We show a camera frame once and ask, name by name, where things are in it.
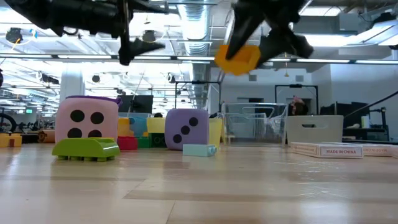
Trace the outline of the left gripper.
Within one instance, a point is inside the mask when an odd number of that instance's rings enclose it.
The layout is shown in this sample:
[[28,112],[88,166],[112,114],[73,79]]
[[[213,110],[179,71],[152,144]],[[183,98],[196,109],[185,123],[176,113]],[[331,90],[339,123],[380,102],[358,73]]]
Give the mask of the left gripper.
[[[145,0],[132,0],[132,10],[158,14],[176,14],[176,9],[171,9],[167,1],[152,4]],[[120,35],[121,47],[119,49],[119,62],[121,65],[128,66],[136,56],[151,51],[164,49],[165,45],[157,42],[144,42],[141,39],[130,41],[129,23],[133,18],[133,13],[129,7],[128,0],[119,0],[119,12],[121,13],[122,31]]]

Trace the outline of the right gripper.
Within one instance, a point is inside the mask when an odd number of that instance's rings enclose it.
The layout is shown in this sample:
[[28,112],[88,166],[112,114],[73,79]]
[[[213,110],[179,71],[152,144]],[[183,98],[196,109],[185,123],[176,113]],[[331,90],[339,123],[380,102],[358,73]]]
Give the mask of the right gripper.
[[313,53],[313,47],[304,36],[296,35],[290,30],[291,24],[296,24],[300,20],[299,12],[305,5],[306,0],[237,1],[233,6],[234,26],[226,60],[232,59],[239,52],[263,22],[266,22],[272,30],[268,36],[261,37],[259,44],[261,56],[258,66],[284,53],[309,58]]

